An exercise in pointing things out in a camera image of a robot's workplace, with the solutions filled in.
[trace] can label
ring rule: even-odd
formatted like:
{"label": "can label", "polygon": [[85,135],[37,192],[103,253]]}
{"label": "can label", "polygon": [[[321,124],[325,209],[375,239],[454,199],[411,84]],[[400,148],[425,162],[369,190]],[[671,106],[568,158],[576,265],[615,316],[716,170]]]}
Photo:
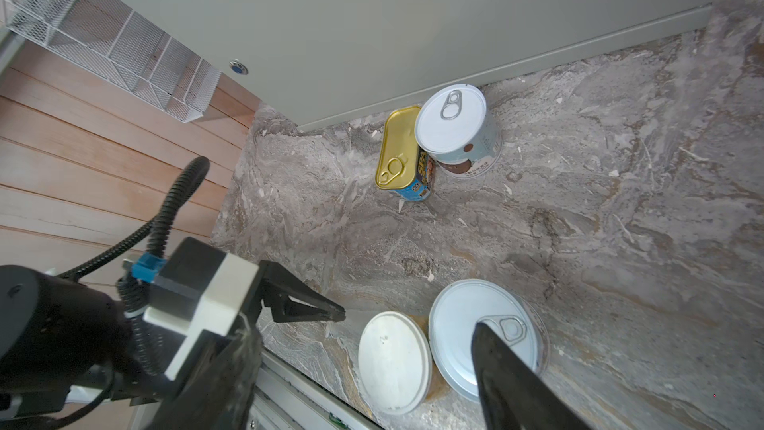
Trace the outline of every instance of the can label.
{"label": "can label", "polygon": [[486,172],[501,152],[499,129],[490,113],[483,126],[463,148],[447,153],[432,153],[443,171],[455,178],[473,178]]}
{"label": "can label", "polygon": [[433,189],[435,161],[427,152],[419,148],[416,159],[414,180],[405,188],[392,189],[406,201],[422,201]]}

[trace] round metal lock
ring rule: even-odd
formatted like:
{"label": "round metal lock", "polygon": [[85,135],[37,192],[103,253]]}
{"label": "round metal lock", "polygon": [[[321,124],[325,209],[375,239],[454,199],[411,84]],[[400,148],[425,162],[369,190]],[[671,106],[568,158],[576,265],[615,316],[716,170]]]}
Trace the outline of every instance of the round metal lock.
{"label": "round metal lock", "polygon": [[229,62],[229,65],[231,65],[231,70],[234,71],[234,73],[238,73],[240,75],[246,75],[249,73],[249,70],[247,70],[247,67],[244,66],[242,62],[239,62],[237,60],[232,60]]}

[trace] can lid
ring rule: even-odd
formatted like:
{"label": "can lid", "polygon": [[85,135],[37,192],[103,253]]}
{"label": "can lid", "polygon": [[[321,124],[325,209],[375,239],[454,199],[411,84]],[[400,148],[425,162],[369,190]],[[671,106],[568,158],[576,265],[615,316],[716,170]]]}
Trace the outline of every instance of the can lid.
{"label": "can lid", "polygon": [[433,378],[424,332],[400,312],[375,315],[358,343],[358,371],[370,403],[379,410],[411,412],[425,399]]}
{"label": "can lid", "polygon": [[472,85],[452,85],[430,97],[416,118],[416,141],[430,153],[463,148],[483,126],[488,106]]}
{"label": "can lid", "polygon": [[384,138],[375,181],[382,189],[401,189],[414,181],[419,145],[414,125],[420,107],[395,110],[384,122]]}
{"label": "can lid", "polygon": [[453,282],[430,310],[430,347],[443,378],[473,402],[480,401],[472,364],[472,335],[478,322],[493,329],[531,370],[536,372],[540,364],[539,341],[520,301],[482,279]]}

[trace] gold can lid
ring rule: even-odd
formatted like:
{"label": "gold can lid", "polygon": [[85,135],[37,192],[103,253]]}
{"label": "gold can lid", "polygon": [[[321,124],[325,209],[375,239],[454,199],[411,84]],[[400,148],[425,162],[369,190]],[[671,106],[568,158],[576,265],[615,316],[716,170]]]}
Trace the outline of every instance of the gold can lid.
{"label": "gold can lid", "polygon": [[395,110],[384,124],[384,137],[380,151],[377,186],[382,189],[401,189],[414,181],[419,144],[414,133],[416,116],[421,107]]}

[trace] silver pull tab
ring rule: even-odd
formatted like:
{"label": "silver pull tab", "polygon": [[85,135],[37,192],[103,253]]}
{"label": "silver pull tab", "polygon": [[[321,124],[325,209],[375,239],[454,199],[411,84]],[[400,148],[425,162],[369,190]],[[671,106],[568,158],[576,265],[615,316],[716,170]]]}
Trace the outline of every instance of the silver pull tab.
{"label": "silver pull tab", "polygon": [[443,108],[440,109],[442,119],[454,119],[462,112],[462,91],[451,90],[443,102]]}
{"label": "silver pull tab", "polygon": [[528,326],[516,315],[487,315],[480,322],[488,324],[508,346],[521,342],[528,335]]}

